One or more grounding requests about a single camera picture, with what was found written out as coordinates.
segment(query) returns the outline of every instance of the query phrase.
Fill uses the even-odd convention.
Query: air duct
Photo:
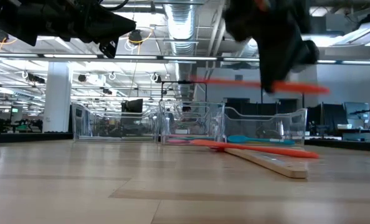
[[[191,40],[194,37],[196,6],[187,4],[166,4],[164,9],[167,15],[168,32],[173,40]],[[171,49],[175,56],[194,55],[195,43],[171,42]],[[175,64],[177,80],[189,80],[192,71],[191,63]],[[189,100],[192,93],[188,88],[178,85],[178,95],[181,99]]]

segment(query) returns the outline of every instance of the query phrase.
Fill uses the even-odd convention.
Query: clear plastic bin
[[[304,145],[307,110],[273,116],[242,115],[234,108],[225,107],[225,141],[230,136],[245,136],[250,141],[242,144],[292,147]]]
[[[192,139],[223,141],[223,103],[162,101],[161,144],[190,145]]]
[[[146,141],[157,142],[159,106],[142,113],[94,111],[72,104],[75,141]]]

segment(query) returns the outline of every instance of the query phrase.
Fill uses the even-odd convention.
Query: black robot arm
[[[267,5],[266,11],[260,9],[261,3]],[[295,65],[318,60],[316,45],[301,38],[301,33],[310,31],[309,12],[301,0],[231,0],[224,19],[236,41],[253,38],[257,42],[261,84],[268,93]]]
[[[97,0],[0,0],[0,29],[35,46],[39,35],[79,38],[99,44],[109,58],[116,54],[118,38],[136,28],[134,21],[118,16]]]

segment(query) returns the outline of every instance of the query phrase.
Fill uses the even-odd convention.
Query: white column
[[[69,63],[49,62],[43,132],[68,130],[72,76]]]

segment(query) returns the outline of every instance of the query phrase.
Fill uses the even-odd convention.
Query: teal spatula
[[[291,146],[294,145],[295,142],[292,140],[286,139],[258,139],[258,138],[248,138],[246,136],[229,136],[228,141],[232,143],[246,143],[246,142],[267,142],[272,144],[282,144]]]

